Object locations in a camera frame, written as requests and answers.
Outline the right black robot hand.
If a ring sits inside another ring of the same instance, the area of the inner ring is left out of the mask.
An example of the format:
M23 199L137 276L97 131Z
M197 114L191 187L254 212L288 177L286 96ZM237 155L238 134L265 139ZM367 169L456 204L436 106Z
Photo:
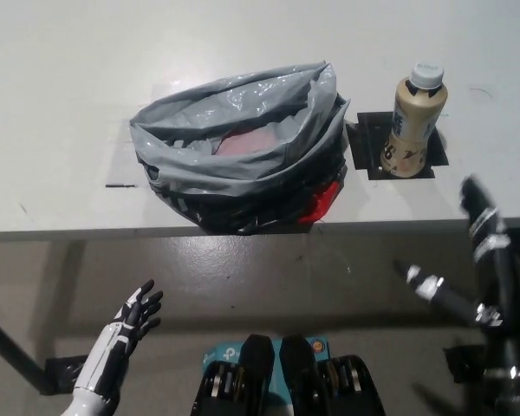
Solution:
M478 279L478 298L470 301L442 276L414 263L393 267L415 294L480 329L485 338L481 380L484 401L496 415L520 415L520 274L510 232L478 178L465 178L461 207Z

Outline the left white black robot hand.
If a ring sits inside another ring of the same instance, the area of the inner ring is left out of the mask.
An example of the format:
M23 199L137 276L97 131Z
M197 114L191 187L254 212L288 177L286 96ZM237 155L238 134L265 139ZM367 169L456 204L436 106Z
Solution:
M155 315L163 292L152 293L154 280L138 287L122 304L113 320L101 331L75 382L74 390L85 390L110 402L120 395L129 360L138 343L159 326Z

